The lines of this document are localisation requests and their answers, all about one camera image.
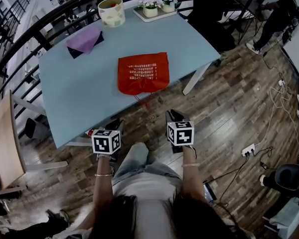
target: black and white cube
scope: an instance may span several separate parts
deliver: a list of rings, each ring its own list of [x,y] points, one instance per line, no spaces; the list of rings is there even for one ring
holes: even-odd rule
[[[97,130],[92,135],[93,152],[112,155],[121,148],[120,131],[115,130]]]
[[[167,123],[167,138],[174,146],[194,144],[194,123],[192,121]]]

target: red drawstring bag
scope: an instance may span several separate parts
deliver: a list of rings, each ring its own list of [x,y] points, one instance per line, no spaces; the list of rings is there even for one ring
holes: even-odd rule
[[[123,94],[154,93],[168,85],[166,52],[119,58],[118,86]]]

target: white tray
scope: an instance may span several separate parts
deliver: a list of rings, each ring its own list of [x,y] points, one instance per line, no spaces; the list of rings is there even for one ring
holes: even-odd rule
[[[166,12],[162,11],[160,8],[157,8],[157,9],[158,9],[158,15],[156,17],[153,17],[153,18],[146,17],[143,14],[143,8],[135,7],[133,9],[133,12],[135,13],[135,15],[137,17],[139,17],[144,22],[151,22],[151,21],[154,21],[154,20],[157,20],[157,19],[160,19],[160,18],[165,18],[165,17],[177,14],[177,10],[175,10],[173,12],[166,13]]]

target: white table leg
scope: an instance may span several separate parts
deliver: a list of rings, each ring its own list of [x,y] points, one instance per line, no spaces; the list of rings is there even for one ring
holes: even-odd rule
[[[92,139],[77,137],[66,144],[67,146],[92,146]]]
[[[12,193],[12,192],[16,192],[16,191],[22,191],[22,190],[26,190],[26,186],[19,186],[19,187],[14,187],[14,188],[9,188],[9,189],[4,189],[0,191],[0,195],[1,194],[7,194],[7,193]]]
[[[68,165],[67,161],[46,163],[46,164],[38,164],[38,165],[26,165],[25,170],[26,170],[26,172],[43,171],[43,170],[49,170],[49,169],[64,167],[64,166],[67,166],[67,165]]]
[[[189,80],[187,86],[183,90],[183,94],[184,95],[187,95],[191,91],[191,89],[195,86],[195,84],[203,76],[203,74],[205,73],[205,71],[207,70],[207,68],[210,66],[210,64],[211,63],[209,63],[209,64],[207,64],[205,66],[202,66],[201,68],[199,68],[199,69],[196,70],[196,72],[194,73],[194,75]]]
[[[46,116],[46,113],[45,113],[45,109],[41,106],[35,106],[33,104],[30,104],[29,102],[27,102],[26,100],[23,100],[19,97],[16,97],[16,96],[12,96],[13,97],[13,100],[16,104],[18,105],[21,105],[29,110],[32,110],[36,113],[39,113],[39,114],[42,114],[42,115],[45,115]]]

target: purple cloth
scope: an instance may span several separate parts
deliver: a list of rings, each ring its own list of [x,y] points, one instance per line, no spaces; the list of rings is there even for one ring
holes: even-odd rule
[[[96,26],[88,26],[73,38],[66,40],[65,45],[69,48],[89,54],[99,39],[100,34],[100,30]]]

